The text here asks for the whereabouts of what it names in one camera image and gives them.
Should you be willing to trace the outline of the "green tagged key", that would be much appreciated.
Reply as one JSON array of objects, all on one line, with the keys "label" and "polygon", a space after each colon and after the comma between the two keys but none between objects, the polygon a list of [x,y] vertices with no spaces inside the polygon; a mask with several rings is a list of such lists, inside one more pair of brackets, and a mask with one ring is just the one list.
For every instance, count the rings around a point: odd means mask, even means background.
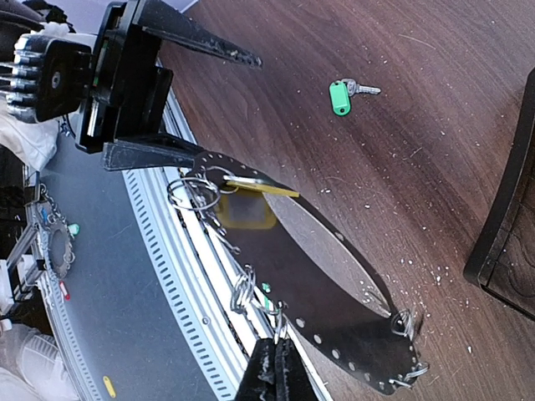
[{"label": "green tagged key", "polygon": [[377,95],[381,89],[359,84],[354,79],[341,79],[329,85],[329,97],[333,112],[337,116],[345,116],[351,110],[350,99],[357,94]]},{"label": "green tagged key", "polygon": [[269,295],[271,294],[271,286],[268,283],[263,282],[261,285],[261,290],[262,306],[269,312],[277,312],[278,307],[272,302],[271,298],[269,297]]}]

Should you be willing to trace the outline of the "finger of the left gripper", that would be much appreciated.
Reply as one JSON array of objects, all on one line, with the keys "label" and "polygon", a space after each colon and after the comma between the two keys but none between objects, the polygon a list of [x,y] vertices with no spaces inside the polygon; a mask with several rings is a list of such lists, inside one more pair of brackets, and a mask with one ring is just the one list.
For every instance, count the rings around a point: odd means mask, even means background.
[{"label": "finger of the left gripper", "polygon": [[170,134],[116,138],[104,143],[102,166],[107,171],[156,167],[192,168],[205,149]]},{"label": "finger of the left gripper", "polygon": [[137,25],[157,38],[227,62],[261,68],[256,54],[218,37],[164,1],[139,1]]}]

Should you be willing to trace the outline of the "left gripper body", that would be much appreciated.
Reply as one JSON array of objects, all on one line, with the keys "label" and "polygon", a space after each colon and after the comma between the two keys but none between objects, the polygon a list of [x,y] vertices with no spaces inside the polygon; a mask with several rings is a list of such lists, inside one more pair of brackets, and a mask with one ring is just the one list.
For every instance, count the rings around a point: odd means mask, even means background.
[{"label": "left gripper body", "polygon": [[157,31],[174,15],[163,1],[110,3],[90,63],[87,98],[80,104],[76,146],[89,154],[116,139],[160,132],[172,72],[156,65]]}]

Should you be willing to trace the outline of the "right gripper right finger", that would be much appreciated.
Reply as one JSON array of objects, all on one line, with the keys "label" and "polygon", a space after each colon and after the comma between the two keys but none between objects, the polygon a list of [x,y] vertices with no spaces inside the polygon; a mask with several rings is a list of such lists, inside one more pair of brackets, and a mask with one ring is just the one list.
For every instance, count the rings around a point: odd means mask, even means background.
[{"label": "right gripper right finger", "polygon": [[276,345],[276,400],[317,401],[303,361],[290,338]]}]

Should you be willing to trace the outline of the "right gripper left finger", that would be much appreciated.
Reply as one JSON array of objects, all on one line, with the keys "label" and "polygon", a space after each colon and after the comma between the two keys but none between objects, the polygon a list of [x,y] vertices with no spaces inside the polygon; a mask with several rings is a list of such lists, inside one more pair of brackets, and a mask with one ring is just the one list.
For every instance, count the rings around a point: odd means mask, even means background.
[{"label": "right gripper left finger", "polygon": [[237,390],[236,401],[273,401],[276,399],[275,342],[258,339]]}]

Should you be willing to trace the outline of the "yellow tagged key bunch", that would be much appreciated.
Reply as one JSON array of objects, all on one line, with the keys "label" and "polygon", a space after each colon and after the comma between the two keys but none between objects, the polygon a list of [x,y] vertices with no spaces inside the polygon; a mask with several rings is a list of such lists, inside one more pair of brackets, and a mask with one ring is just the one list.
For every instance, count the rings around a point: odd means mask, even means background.
[{"label": "yellow tagged key bunch", "polygon": [[265,195],[297,198],[299,193],[271,179],[248,178],[231,173],[222,176],[221,198],[216,216],[228,229],[269,230],[277,217]]}]

